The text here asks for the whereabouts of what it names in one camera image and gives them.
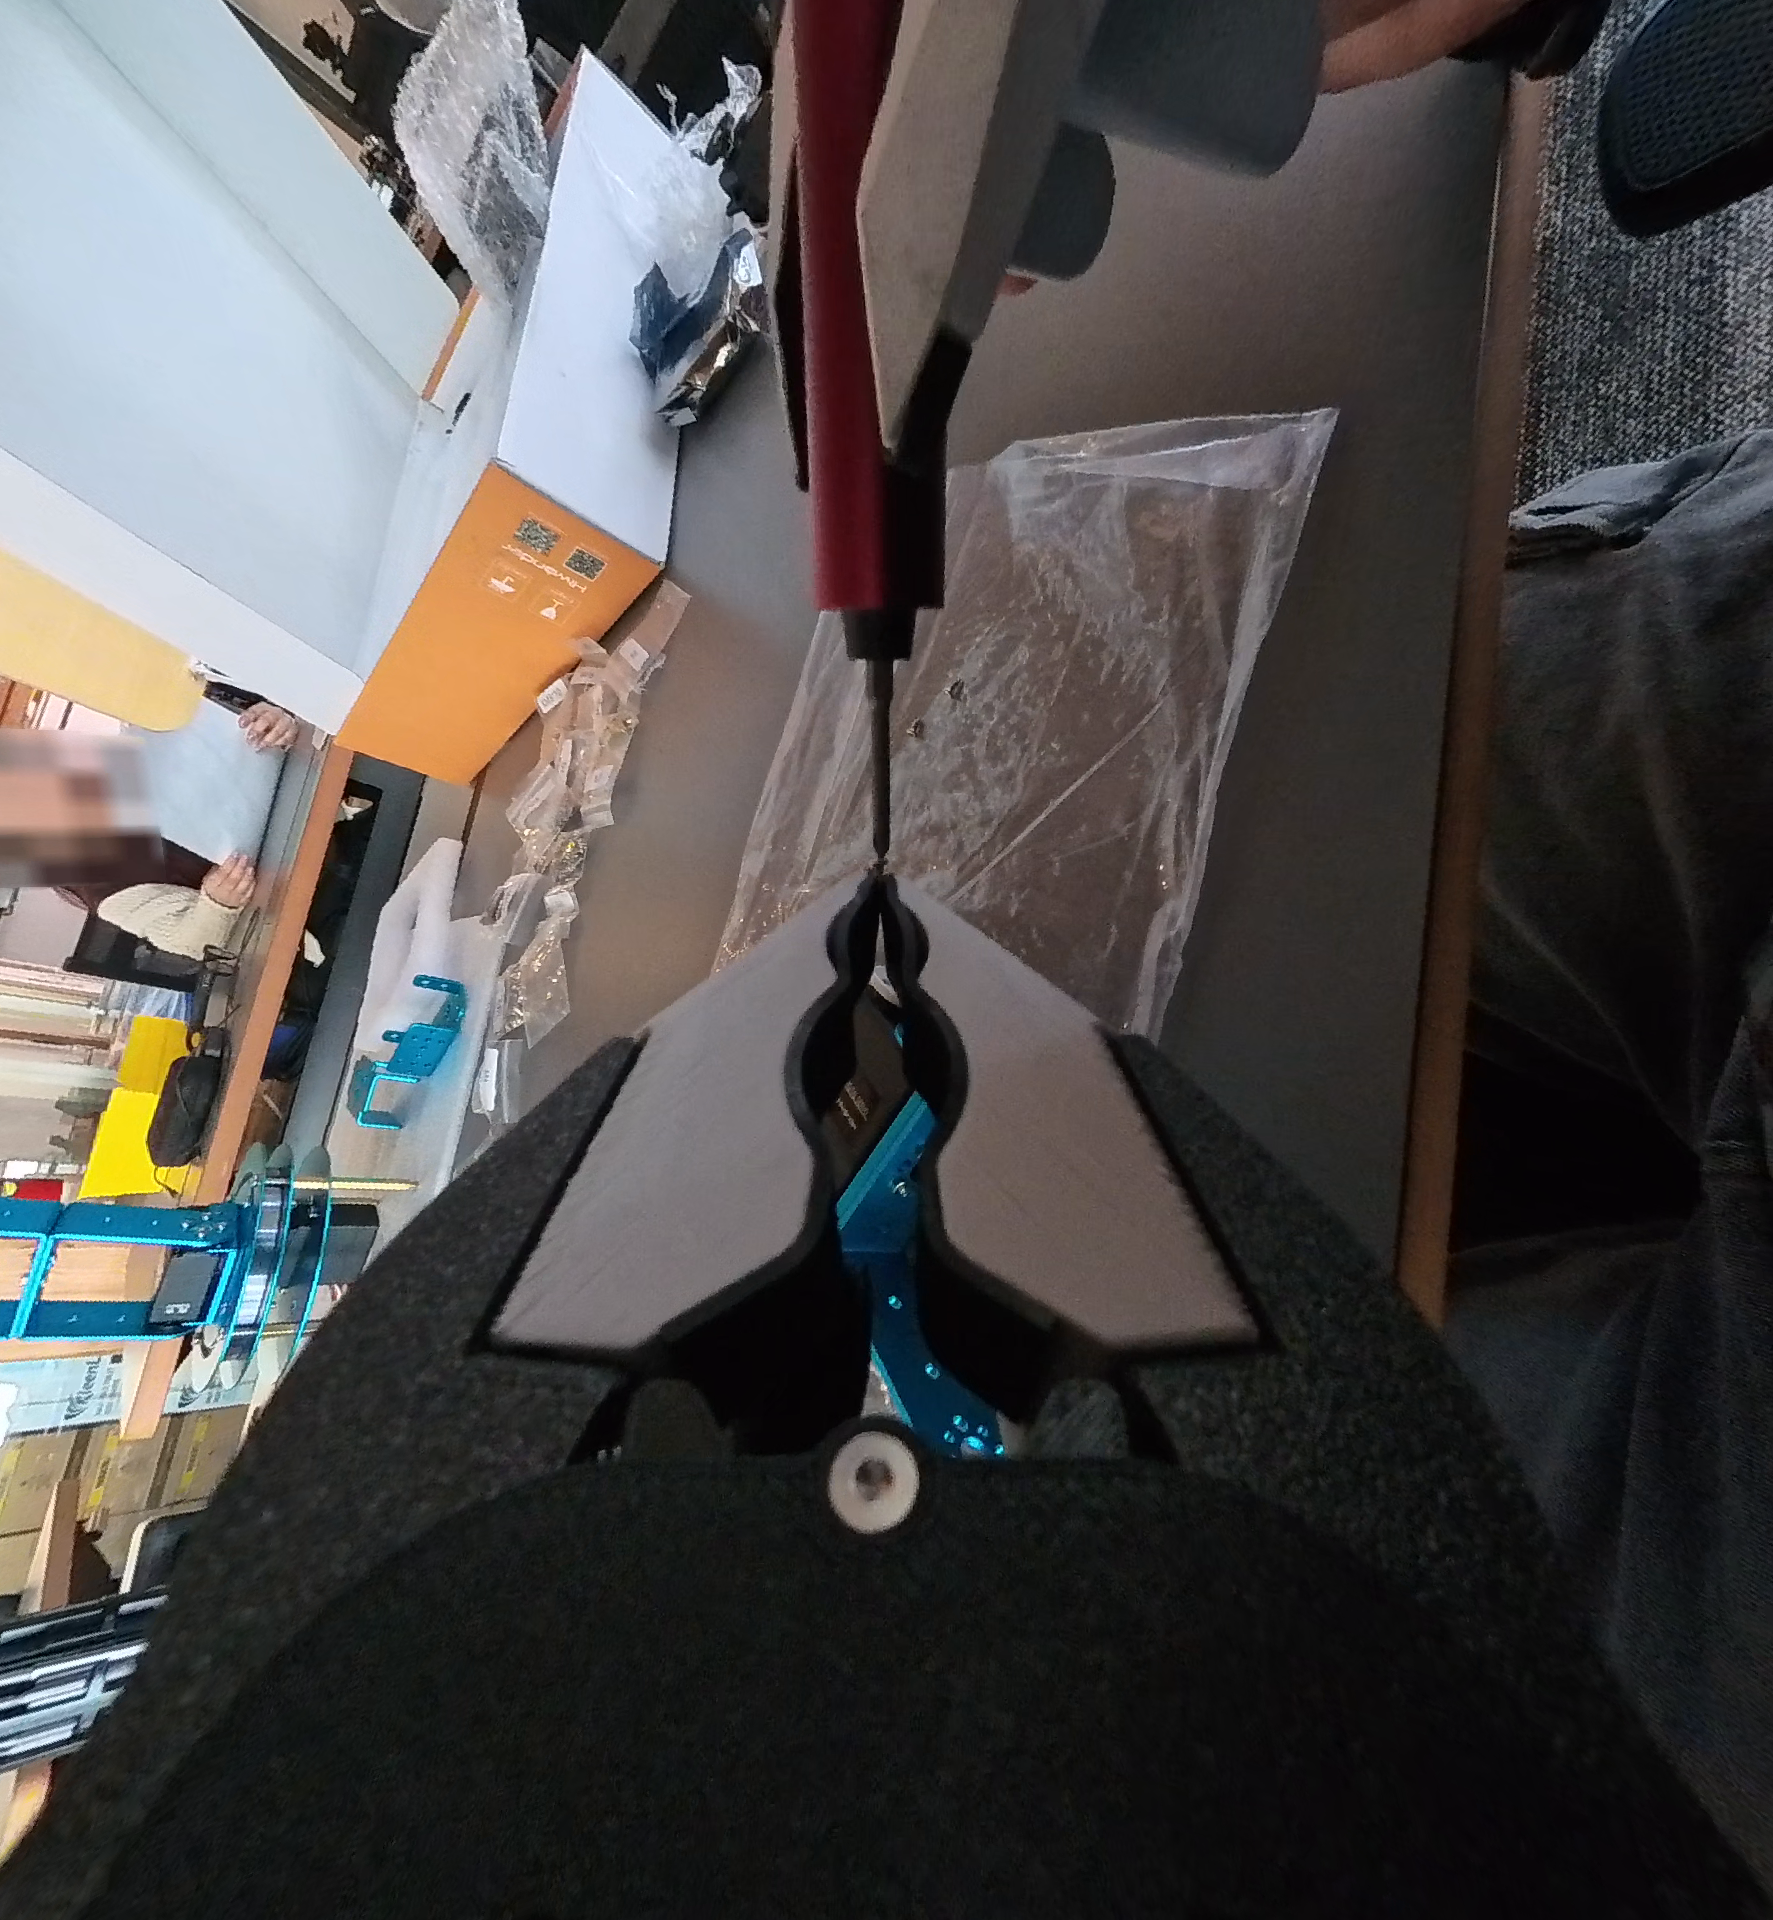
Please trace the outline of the pale wooden table top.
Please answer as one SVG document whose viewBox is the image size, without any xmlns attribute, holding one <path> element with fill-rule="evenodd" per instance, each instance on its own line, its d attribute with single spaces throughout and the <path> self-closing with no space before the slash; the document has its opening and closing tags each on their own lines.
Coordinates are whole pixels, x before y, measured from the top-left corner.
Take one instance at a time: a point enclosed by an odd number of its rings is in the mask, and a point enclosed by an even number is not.
<svg viewBox="0 0 1773 1920">
<path fill-rule="evenodd" d="M 0 547 L 0 679 L 142 732 L 180 732 L 203 704 L 191 657 Z"/>
</svg>

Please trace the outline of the orange and white box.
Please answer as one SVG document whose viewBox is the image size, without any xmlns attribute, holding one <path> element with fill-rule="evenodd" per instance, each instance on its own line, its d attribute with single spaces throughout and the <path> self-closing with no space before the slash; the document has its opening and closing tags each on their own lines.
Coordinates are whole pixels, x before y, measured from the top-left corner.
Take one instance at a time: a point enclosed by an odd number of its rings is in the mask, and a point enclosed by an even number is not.
<svg viewBox="0 0 1773 1920">
<path fill-rule="evenodd" d="M 372 659 L 335 741 L 470 781 L 608 635 L 673 544 L 680 432 L 633 349 L 644 259 L 621 185 L 673 131 L 596 54 L 551 121 L 552 194 L 515 299 L 470 295 L 416 419 L 376 569 Z"/>
</svg>

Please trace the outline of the white plastic bag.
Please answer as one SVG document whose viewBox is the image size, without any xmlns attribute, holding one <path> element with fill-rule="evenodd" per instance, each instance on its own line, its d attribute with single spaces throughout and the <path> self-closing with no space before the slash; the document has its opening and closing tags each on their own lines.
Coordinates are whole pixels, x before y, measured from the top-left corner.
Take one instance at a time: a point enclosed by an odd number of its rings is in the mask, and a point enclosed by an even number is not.
<svg viewBox="0 0 1773 1920">
<path fill-rule="evenodd" d="M 450 1175 L 489 1051 L 504 938 L 480 918 L 457 916 L 462 851 L 455 837 L 432 840 L 376 916 L 340 1134 L 356 1143 L 360 1163 L 387 1177 Z M 387 1078 L 394 1047 L 416 1026 L 450 1028 L 439 1062 L 425 1078 Z"/>
</svg>

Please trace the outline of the yellow storage bins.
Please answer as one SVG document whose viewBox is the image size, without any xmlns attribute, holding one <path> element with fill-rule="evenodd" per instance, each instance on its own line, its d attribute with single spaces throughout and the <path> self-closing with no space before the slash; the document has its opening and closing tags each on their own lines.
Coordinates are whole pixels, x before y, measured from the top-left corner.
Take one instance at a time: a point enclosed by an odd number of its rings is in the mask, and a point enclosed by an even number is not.
<svg viewBox="0 0 1773 1920">
<path fill-rule="evenodd" d="M 196 1121 L 191 1146 L 174 1159 L 158 1159 L 151 1141 L 153 1134 L 167 1134 L 162 1119 L 167 1096 L 191 1087 L 182 1065 L 216 1065 L 218 1073 L 225 1073 L 223 1060 L 223 1020 L 131 1019 L 75 1199 L 176 1204 L 191 1199 L 210 1121 Z"/>
</svg>

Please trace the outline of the dark blue office chair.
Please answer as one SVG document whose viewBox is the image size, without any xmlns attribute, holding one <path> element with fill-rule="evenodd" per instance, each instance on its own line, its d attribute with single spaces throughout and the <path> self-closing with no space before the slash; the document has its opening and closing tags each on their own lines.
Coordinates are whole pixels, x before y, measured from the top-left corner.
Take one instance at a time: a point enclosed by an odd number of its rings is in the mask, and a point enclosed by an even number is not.
<svg viewBox="0 0 1773 1920">
<path fill-rule="evenodd" d="M 1773 185 L 1773 2 L 1654 4 L 1607 70 L 1596 162 L 1634 238 Z"/>
</svg>

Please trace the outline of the pile of small screw bags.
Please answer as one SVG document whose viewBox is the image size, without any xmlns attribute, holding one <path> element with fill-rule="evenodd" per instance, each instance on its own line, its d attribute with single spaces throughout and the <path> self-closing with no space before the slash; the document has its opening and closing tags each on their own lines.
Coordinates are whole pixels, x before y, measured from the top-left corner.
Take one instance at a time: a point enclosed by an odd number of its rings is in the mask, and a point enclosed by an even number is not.
<svg viewBox="0 0 1773 1920">
<path fill-rule="evenodd" d="M 583 641 L 578 659 L 534 704 L 538 756 L 506 808 L 515 867 L 484 925 L 502 943 L 489 999 L 489 1042 L 538 1044 L 569 1011 L 567 945 L 581 918 L 592 837 L 614 826 L 614 786 L 687 607 L 660 578 L 621 617 L 614 635 Z"/>
</svg>

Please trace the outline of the clear plastic bag with board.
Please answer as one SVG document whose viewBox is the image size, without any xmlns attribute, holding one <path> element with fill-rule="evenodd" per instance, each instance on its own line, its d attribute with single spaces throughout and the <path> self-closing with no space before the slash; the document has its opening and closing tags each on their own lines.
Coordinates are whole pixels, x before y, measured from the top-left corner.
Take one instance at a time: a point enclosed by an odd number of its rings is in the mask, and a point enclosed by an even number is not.
<svg viewBox="0 0 1773 1920">
<path fill-rule="evenodd" d="M 947 472 L 943 603 L 896 670 L 893 871 L 1109 1028 L 1161 1035 L 1337 421 L 1168 419 Z"/>
</svg>

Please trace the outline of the black ribbed device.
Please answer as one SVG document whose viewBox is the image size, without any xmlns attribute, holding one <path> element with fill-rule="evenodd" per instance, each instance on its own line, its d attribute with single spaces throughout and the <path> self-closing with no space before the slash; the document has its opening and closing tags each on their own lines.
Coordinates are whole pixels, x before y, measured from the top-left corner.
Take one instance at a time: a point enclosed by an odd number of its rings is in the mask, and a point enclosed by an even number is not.
<svg viewBox="0 0 1773 1920">
<path fill-rule="evenodd" d="M 0 1618 L 0 1773 L 74 1753 L 129 1686 L 164 1585 Z"/>
</svg>

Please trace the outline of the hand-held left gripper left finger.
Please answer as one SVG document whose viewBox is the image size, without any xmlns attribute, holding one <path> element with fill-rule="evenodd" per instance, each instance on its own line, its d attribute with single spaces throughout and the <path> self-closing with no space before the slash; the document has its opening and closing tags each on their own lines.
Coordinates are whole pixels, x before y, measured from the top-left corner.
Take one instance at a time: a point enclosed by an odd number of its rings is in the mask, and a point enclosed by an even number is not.
<svg viewBox="0 0 1773 1920">
<path fill-rule="evenodd" d="M 857 1316 L 826 1118 L 855 1069 L 869 882 L 851 878 L 648 1028 L 489 1325 L 511 1351 L 659 1359 Z"/>
</svg>

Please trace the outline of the small blue metal bracket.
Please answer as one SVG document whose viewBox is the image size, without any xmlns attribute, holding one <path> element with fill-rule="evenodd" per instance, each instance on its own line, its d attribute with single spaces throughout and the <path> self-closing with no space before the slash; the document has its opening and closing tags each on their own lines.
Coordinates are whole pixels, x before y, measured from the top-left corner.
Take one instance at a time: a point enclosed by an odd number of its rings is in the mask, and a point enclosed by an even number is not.
<svg viewBox="0 0 1773 1920">
<path fill-rule="evenodd" d="M 439 999 L 434 1015 L 387 1029 L 380 1037 L 381 1051 L 362 1051 L 349 1069 L 345 1114 L 356 1127 L 372 1134 L 398 1134 L 407 1125 L 401 1110 L 387 1107 L 383 1096 L 392 1089 L 416 1089 L 434 1078 L 464 1033 L 470 997 L 462 981 L 417 974 L 412 990 Z"/>
</svg>

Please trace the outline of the person's grey trousers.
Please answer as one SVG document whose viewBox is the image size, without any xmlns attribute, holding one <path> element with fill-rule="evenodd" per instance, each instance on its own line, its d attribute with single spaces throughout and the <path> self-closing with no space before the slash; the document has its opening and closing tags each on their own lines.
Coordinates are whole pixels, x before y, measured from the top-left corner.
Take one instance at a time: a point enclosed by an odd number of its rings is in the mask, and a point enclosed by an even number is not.
<svg viewBox="0 0 1773 1920">
<path fill-rule="evenodd" d="M 1773 428 L 1510 527 L 1447 1335 L 1773 1895 Z"/>
</svg>

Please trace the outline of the blue parts packets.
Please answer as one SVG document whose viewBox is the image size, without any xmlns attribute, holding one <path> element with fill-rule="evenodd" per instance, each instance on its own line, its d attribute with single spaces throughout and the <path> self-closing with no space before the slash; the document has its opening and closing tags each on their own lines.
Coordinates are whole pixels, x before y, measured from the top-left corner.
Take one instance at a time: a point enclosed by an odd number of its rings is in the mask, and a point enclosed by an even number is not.
<svg viewBox="0 0 1773 1920">
<path fill-rule="evenodd" d="M 731 223 L 702 290 L 677 293 L 653 266 L 633 286 L 628 340 L 659 394 L 673 394 L 732 355 L 767 324 L 759 229 L 745 218 Z"/>
</svg>

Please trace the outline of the stack of cardboard boxes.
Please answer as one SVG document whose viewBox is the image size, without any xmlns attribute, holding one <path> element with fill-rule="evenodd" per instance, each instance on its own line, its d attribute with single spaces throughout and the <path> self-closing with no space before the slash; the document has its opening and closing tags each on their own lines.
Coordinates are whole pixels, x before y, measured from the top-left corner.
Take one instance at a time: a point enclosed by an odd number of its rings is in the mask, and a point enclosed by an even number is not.
<svg viewBox="0 0 1773 1920">
<path fill-rule="evenodd" d="M 111 1571 L 155 1515 L 205 1506 L 245 1443 L 263 1393 L 264 1348 L 250 1368 L 187 1357 L 167 1386 L 160 1423 L 122 1425 L 137 1369 L 117 1351 L 0 1362 L 0 1596 L 34 1582 L 52 1495 L 77 1485 L 77 1522 Z"/>
</svg>

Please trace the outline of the red electric screwdriver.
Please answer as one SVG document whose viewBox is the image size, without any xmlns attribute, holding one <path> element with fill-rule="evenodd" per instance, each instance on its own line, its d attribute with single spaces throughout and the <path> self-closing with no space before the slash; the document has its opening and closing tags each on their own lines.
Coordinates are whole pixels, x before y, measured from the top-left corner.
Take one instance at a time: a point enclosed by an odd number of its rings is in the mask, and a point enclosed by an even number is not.
<svg viewBox="0 0 1773 1920">
<path fill-rule="evenodd" d="M 813 590 L 866 682 L 871 871 L 893 857 L 893 704 L 925 585 L 921 493 L 889 461 L 871 369 L 858 185 L 898 34 L 898 4 L 788 7 L 792 241 L 803 351 L 803 459 Z"/>
</svg>

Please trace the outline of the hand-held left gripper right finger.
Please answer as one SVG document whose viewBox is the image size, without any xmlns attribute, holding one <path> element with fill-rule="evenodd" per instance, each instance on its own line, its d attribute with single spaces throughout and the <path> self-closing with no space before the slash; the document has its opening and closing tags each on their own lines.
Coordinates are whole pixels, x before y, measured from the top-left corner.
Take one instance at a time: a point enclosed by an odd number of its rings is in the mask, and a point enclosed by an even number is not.
<svg viewBox="0 0 1773 1920">
<path fill-rule="evenodd" d="M 1260 1344 L 1114 1035 L 920 889 L 880 884 L 911 1091 L 921 1332 L 939 1359 L 1209 1357 Z"/>
</svg>

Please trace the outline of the another person's forearm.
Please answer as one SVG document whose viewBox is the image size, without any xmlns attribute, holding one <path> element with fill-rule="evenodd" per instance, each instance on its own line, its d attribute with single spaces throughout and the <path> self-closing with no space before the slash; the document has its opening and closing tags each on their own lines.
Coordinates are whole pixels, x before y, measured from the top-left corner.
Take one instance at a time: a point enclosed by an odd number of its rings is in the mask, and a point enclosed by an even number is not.
<svg viewBox="0 0 1773 1920">
<path fill-rule="evenodd" d="M 212 950 L 230 950 L 245 909 L 219 902 L 201 887 L 137 884 L 106 894 L 93 914 L 160 954 L 200 965 Z"/>
</svg>

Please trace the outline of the person's right hand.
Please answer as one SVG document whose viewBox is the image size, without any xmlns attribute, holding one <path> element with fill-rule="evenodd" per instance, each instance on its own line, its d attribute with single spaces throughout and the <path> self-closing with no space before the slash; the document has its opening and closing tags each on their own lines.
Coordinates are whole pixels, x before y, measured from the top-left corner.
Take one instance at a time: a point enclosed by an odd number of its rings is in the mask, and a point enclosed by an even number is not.
<svg viewBox="0 0 1773 1920">
<path fill-rule="evenodd" d="M 1407 77 L 1438 61 L 1532 65 L 1566 2 L 1323 2 L 1319 94 Z"/>
</svg>

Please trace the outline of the silver antistatic bag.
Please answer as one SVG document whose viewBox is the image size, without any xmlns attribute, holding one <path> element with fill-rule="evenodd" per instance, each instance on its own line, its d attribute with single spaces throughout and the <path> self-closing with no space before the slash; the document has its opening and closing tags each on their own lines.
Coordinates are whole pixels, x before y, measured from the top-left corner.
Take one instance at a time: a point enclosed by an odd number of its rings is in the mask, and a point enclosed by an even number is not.
<svg viewBox="0 0 1773 1920">
<path fill-rule="evenodd" d="M 653 410 L 673 428 L 696 423 L 723 396 L 743 364 L 765 342 L 765 328 L 725 317 L 677 346 L 653 385 Z"/>
</svg>

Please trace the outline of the black pouch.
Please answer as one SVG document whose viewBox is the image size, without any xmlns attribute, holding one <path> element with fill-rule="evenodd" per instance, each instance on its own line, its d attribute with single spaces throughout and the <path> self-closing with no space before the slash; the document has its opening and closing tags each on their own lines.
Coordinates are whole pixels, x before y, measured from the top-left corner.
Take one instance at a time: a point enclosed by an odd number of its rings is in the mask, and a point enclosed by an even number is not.
<svg viewBox="0 0 1773 1920">
<path fill-rule="evenodd" d="M 183 1168 L 201 1159 L 227 1085 L 227 1033 L 203 1028 L 191 1051 L 167 1069 L 146 1139 L 155 1168 Z"/>
</svg>

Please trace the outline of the bubble wrap bag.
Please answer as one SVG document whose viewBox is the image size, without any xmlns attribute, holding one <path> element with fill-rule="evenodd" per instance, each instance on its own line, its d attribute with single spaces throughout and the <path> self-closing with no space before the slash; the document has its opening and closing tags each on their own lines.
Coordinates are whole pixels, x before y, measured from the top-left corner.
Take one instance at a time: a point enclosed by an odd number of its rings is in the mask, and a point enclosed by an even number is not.
<svg viewBox="0 0 1773 1920">
<path fill-rule="evenodd" d="M 419 203 L 479 299 L 511 310 L 552 198 L 515 2 L 446 6 L 399 81 L 394 137 Z"/>
</svg>

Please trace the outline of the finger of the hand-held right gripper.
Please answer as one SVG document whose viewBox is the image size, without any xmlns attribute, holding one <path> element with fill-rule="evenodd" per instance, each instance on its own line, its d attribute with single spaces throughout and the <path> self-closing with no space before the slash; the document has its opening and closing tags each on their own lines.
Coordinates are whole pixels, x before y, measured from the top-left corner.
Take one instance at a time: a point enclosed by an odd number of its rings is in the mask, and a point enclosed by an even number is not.
<svg viewBox="0 0 1773 1920">
<path fill-rule="evenodd" d="M 1082 2 L 902 4 L 855 196 L 884 484 L 864 608 L 941 598 L 947 423 L 1091 38 Z"/>
<path fill-rule="evenodd" d="M 797 189 L 797 63 L 794 25 L 797 2 L 777 4 L 777 36 L 768 86 L 768 220 L 765 281 L 772 315 L 772 356 L 785 412 L 785 439 L 799 491 L 808 491 L 808 425 L 804 392 L 803 234 Z"/>
</svg>

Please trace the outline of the blue metal servo bracket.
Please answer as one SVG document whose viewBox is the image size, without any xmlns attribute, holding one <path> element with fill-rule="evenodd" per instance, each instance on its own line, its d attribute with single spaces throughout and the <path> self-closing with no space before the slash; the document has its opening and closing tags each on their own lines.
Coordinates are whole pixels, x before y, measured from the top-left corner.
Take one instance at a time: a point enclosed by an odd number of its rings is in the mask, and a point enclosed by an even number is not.
<svg viewBox="0 0 1773 1920">
<path fill-rule="evenodd" d="M 938 1452 L 995 1459 L 1006 1450 L 997 1413 L 934 1357 L 921 1332 L 914 1267 L 934 1127 L 907 1078 L 898 1001 L 876 974 L 853 1010 L 853 1065 L 822 1121 L 842 1260 L 871 1296 L 866 1407 Z"/>
</svg>

